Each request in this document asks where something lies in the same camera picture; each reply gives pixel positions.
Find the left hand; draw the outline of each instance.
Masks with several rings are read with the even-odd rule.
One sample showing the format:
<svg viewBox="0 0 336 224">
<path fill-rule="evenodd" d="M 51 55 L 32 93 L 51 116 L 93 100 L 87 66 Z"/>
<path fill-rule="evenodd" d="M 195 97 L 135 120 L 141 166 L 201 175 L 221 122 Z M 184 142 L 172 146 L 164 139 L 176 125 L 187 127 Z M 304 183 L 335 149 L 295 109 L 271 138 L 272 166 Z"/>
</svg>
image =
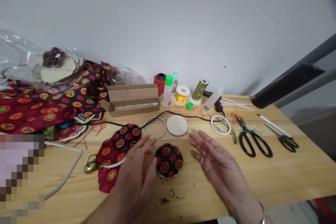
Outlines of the left hand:
<svg viewBox="0 0 336 224">
<path fill-rule="evenodd" d="M 152 146 L 156 139 L 145 144 L 148 139 L 149 135 L 143 137 L 130 149 L 112 193 L 85 223 L 131 223 L 140 216 L 152 192 L 156 173 L 154 157 L 146 174 L 142 174 L 145 156 L 154 154 Z"/>
</svg>

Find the hand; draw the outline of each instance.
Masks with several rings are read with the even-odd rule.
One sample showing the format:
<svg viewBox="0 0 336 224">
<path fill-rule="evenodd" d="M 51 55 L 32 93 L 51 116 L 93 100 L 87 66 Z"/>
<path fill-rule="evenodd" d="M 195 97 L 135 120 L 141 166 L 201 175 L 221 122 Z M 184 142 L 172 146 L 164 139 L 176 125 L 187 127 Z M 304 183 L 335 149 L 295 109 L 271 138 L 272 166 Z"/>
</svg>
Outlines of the hand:
<svg viewBox="0 0 336 224">
<path fill-rule="evenodd" d="M 154 157 L 145 176 L 142 174 L 145 156 L 154 154 L 152 146 L 156 139 L 145 144 L 148 139 L 149 135 L 143 137 L 130 149 L 112 193 L 86 223 L 131 223 L 140 216 L 151 194 L 156 173 Z"/>
<path fill-rule="evenodd" d="M 195 159 L 202 165 L 216 191 L 222 197 L 238 223 L 260 223 L 263 209 L 233 156 L 203 131 L 191 133 L 191 145 L 199 154 Z"/>
</svg>

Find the brass bell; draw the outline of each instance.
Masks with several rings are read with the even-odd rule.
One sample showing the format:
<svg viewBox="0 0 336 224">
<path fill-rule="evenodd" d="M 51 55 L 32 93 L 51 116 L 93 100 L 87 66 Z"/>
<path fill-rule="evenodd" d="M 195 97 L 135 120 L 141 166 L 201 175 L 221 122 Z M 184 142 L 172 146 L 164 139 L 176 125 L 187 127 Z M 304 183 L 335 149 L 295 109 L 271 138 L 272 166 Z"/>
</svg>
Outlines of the brass bell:
<svg viewBox="0 0 336 224">
<path fill-rule="evenodd" d="M 86 166 L 84 166 L 84 173 L 91 174 L 99 169 L 99 164 L 96 160 L 88 162 Z"/>
</svg>

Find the finger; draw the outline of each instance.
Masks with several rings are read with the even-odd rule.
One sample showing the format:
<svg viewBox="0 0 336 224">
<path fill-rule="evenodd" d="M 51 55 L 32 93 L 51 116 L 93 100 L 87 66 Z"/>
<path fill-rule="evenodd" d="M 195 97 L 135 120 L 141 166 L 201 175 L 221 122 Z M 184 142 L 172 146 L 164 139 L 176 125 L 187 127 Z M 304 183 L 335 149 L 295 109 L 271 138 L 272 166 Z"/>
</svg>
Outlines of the finger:
<svg viewBox="0 0 336 224">
<path fill-rule="evenodd" d="M 146 135 L 145 137 L 141 138 L 128 152 L 126 160 L 129 160 L 132 156 L 133 153 L 135 153 L 135 151 L 138 148 L 141 148 L 144 143 L 150 138 L 150 135 Z"/>
<path fill-rule="evenodd" d="M 222 165 L 228 164 L 230 162 L 230 160 L 231 160 L 228 156 L 224 155 L 223 152 L 221 152 L 218 149 L 214 148 L 210 143 L 208 143 L 206 141 L 202 142 L 202 147 L 203 147 L 203 149 L 205 149 L 206 151 L 208 151 L 208 153 L 211 156 L 213 156 L 213 158 L 215 160 L 217 160 Z"/>
<path fill-rule="evenodd" d="M 155 142 L 156 142 L 156 138 L 153 138 L 152 140 L 149 140 L 141 148 L 136 149 L 135 154 L 134 154 L 134 159 L 140 164 L 143 164 L 145 160 L 145 155 L 146 154 L 152 155 L 154 153 L 152 150 L 152 146 L 155 144 Z"/>
<path fill-rule="evenodd" d="M 142 188 L 139 194 L 139 200 L 146 202 L 149 199 L 149 196 L 151 195 L 153 183 L 155 179 L 155 173 L 156 173 L 156 162 L 157 158 L 154 157 L 152 162 L 149 164 L 145 178 L 142 183 Z"/>
<path fill-rule="evenodd" d="M 200 136 L 195 135 L 194 133 L 190 133 L 189 137 L 194 140 L 198 145 L 201 145 L 203 139 Z"/>
<path fill-rule="evenodd" d="M 191 140 L 190 142 L 191 146 L 195 147 L 203 156 L 207 155 L 207 151 L 205 151 L 201 145 L 196 143 L 194 140 Z"/>
<path fill-rule="evenodd" d="M 202 157 L 200 154 L 195 155 L 195 159 L 203 166 L 204 164 L 204 157 Z"/>
<path fill-rule="evenodd" d="M 209 136 L 208 134 L 206 134 L 204 131 L 199 130 L 198 131 L 199 136 L 206 142 L 208 142 L 209 144 L 211 144 L 213 147 L 217 147 L 220 146 L 222 147 L 219 143 L 217 143 L 217 141 L 215 139 L 213 139 L 211 136 Z"/>
<path fill-rule="evenodd" d="M 200 135 L 200 137 L 208 142 L 209 144 L 211 144 L 211 146 L 215 147 L 218 151 L 223 152 L 226 156 L 228 157 L 232 157 L 232 155 L 230 154 L 230 152 L 228 152 L 223 146 L 221 146 L 215 139 L 213 139 L 211 136 L 209 136 L 208 134 L 206 134 L 204 131 L 199 130 L 198 134 Z"/>
</svg>

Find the glue gun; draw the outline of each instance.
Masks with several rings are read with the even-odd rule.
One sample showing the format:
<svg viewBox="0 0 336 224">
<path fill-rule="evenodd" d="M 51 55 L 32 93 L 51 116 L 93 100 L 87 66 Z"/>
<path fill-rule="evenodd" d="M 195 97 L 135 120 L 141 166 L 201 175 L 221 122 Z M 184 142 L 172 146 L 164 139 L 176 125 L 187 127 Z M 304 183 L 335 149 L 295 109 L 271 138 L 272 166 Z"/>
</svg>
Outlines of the glue gun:
<svg viewBox="0 0 336 224">
<path fill-rule="evenodd" d="M 204 95 L 205 97 L 210 98 L 210 96 L 212 95 L 212 92 L 204 91 L 204 92 L 203 92 L 203 95 Z M 219 99 L 215 102 L 215 110 L 216 110 L 216 112 L 219 112 L 219 113 L 224 114 L 223 106 L 222 106 L 222 104 L 221 104 L 221 99 L 222 99 L 222 97 L 219 97 Z"/>
</svg>

